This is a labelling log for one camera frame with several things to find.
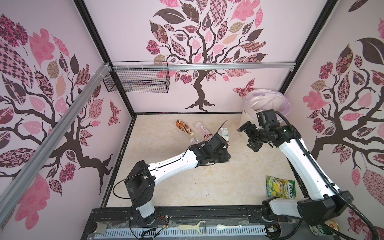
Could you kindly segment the white red label bottle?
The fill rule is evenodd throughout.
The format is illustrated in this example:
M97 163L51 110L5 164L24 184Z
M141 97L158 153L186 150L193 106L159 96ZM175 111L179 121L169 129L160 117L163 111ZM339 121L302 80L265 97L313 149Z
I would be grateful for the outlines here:
M229 131L227 128L221 128L221 136L225 139L228 147L231 146L230 137L229 137Z

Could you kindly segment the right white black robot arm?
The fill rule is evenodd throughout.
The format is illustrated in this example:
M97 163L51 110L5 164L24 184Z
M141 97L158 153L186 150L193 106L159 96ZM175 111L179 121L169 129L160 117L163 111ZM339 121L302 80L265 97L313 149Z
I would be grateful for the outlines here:
M248 136L248 147L258 152L263 144L277 147L288 159L296 178L304 188L303 199L270 197L263 201L263 217L289 216L302 219L311 226L340 216L354 200L349 191L340 188L324 173L310 153L294 127L257 127L245 122L238 132Z

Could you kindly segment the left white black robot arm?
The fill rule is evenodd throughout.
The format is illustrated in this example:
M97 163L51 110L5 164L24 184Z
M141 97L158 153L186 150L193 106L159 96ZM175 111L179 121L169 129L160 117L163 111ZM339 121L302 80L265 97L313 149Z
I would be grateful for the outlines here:
M228 147L226 140L214 136L209 141L190 145L186 151L173 158L151 164L144 160L137 162L123 180L132 207L143 219L153 217L156 210L152 198L157 185L183 171L227 163L231 158Z

